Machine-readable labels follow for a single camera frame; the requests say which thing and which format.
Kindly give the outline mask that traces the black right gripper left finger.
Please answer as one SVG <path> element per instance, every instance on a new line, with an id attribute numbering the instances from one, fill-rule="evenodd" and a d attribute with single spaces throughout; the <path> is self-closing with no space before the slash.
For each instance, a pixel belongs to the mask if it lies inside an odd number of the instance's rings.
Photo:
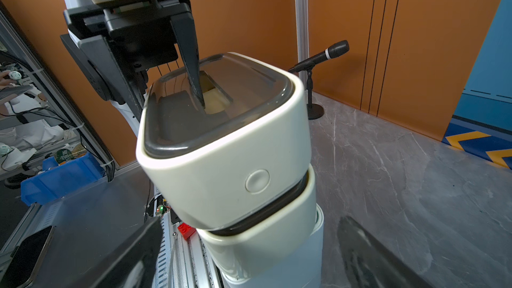
<path id="1" fill-rule="evenodd" d="M 151 287 L 161 250 L 161 219 L 150 217 L 135 233 L 70 287 Z"/>

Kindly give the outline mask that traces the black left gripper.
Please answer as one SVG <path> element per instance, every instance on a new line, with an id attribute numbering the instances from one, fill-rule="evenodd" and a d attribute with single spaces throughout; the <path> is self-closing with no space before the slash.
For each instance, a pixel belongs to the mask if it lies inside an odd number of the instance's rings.
<path id="1" fill-rule="evenodd" d="M 199 48 L 190 0 L 115 0 L 64 11 L 70 33 L 61 41 L 105 101 L 126 106 L 140 120 L 145 71 L 181 59 L 190 90 L 205 107 Z"/>

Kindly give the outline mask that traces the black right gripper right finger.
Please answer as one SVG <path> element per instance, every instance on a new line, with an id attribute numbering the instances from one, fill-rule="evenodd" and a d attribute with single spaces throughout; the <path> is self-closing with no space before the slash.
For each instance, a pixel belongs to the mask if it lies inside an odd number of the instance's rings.
<path id="1" fill-rule="evenodd" d="M 354 218 L 343 216 L 337 239 L 352 287 L 431 287 Z"/>

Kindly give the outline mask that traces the white box grey lid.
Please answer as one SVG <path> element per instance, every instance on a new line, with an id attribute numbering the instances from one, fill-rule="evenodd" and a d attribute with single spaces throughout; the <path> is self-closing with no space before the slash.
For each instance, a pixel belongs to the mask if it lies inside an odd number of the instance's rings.
<path id="1" fill-rule="evenodd" d="M 316 207 L 316 223 L 312 234 L 292 254 L 250 279 L 234 279 L 222 275 L 226 287 L 319 287 L 323 254 L 324 214 Z"/>

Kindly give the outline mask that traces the cream box brown lid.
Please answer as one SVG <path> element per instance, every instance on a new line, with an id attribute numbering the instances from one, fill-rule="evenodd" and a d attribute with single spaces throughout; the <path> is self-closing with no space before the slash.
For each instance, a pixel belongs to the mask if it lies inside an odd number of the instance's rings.
<path id="1" fill-rule="evenodd" d="M 230 236 L 197 231 L 222 274 L 241 280 L 261 275 L 309 238 L 317 219 L 312 166 L 305 177 L 305 190 L 296 199 L 252 228 Z"/>
<path id="2" fill-rule="evenodd" d="M 304 178 L 311 162 L 305 87 L 296 75 L 237 53 L 199 67 L 203 103 L 185 69 L 152 85 L 136 157 L 182 221 L 218 231 Z"/>

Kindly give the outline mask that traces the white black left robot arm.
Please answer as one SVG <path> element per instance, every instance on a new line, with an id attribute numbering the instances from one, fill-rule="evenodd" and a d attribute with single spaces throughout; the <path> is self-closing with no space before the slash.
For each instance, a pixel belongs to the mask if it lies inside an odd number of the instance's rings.
<path id="1" fill-rule="evenodd" d="M 138 132 L 148 70 L 180 59 L 203 100 L 190 0 L 65 0 L 61 41 L 93 89 Z"/>

